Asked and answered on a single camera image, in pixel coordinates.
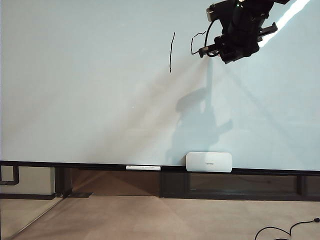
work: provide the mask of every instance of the floor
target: floor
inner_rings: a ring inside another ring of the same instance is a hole
[[[253,240],[263,227],[288,230],[316,217],[320,202],[91,196],[63,200],[14,240]],[[288,236],[271,229],[258,240],[276,238]],[[299,225],[288,239],[320,239],[320,223]]]
[[[19,232],[60,200],[61,198],[53,200],[1,199],[0,222],[2,240]]]

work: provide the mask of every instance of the glass panel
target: glass panel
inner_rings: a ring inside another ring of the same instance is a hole
[[[320,195],[320,176],[309,176],[307,181],[308,193],[310,195]]]
[[[112,196],[159,196],[159,172],[72,169],[74,192]]]
[[[0,169],[3,181],[13,180],[12,167],[2,166]],[[19,178],[19,184],[15,186],[0,186],[2,240],[11,239],[62,200],[4,199],[50,197],[55,191],[53,168],[19,167]]]
[[[295,193],[295,176],[190,174],[190,190],[225,193]]]

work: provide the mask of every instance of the cable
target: cable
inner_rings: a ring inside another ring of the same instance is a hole
[[[287,232],[286,230],[283,230],[283,229],[281,229],[281,228],[278,228],[278,227],[267,226],[267,227],[262,228],[261,230],[259,230],[259,231],[256,233],[254,240],[257,240],[257,237],[258,237],[259,233],[261,233],[261,232],[262,232],[263,230],[265,230],[265,229],[277,229],[277,230],[280,230],[280,231],[288,234],[288,235],[291,237],[291,236],[292,236],[292,229],[293,229],[295,226],[297,226],[297,225],[299,225],[299,224],[310,224],[310,223],[319,223],[319,222],[320,222],[320,218],[315,218],[315,219],[312,220],[312,221],[301,221],[301,222],[298,222],[298,223],[292,225],[292,227],[290,228],[290,231],[289,231],[289,232]],[[288,239],[286,239],[286,238],[277,238],[277,239],[275,239],[275,240],[288,240]]]
[[[208,30],[206,31],[205,40],[204,40],[204,46],[205,46],[205,47],[207,46],[208,35],[209,35],[209,32],[210,32],[210,29],[211,29],[212,25],[214,24],[214,22],[215,22],[217,19],[218,19],[217,17],[216,17],[215,19],[213,19],[213,21],[210,23],[210,25],[209,25],[209,27],[208,27]],[[218,54],[219,54],[219,51],[216,50],[214,54],[211,55],[210,53],[207,53],[206,55],[207,55],[208,57],[213,58],[213,57],[218,56]]]
[[[261,233],[263,230],[266,230],[266,229],[277,229],[277,230],[280,230],[280,231],[288,234],[289,236],[291,236],[290,233],[287,232],[286,230],[283,230],[283,229],[278,228],[278,227],[275,227],[275,226],[266,226],[266,227],[262,228],[261,230],[259,230],[259,231],[256,233],[254,240],[257,240],[257,237],[258,237],[259,233]]]
[[[292,227],[290,227],[290,236],[291,236],[291,234],[292,234],[292,229],[295,227],[295,226],[297,226],[297,225],[299,225],[299,224],[310,224],[310,223],[316,223],[316,221],[317,221],[317,219],[319,219],[319,218],[315,218],[314,220],[312,220],[312,221],[301,221],[301,222],[298,222],[298,223],[296,223],[296,224],[294,224],[294,225],[292,225]]]

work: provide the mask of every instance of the wall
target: wall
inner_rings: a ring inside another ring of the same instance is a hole
[[[12,167],[2,166],[2,180],[13,179]],[[51,195],[55,192],[54,168],[19,167],[20,182],[16,186],[1,186],[3,194]]]

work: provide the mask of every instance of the white device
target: white device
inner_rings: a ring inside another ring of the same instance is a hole
[[[188,172],[232,171],[232,155],[229,152],[188,152],[185,160]]]

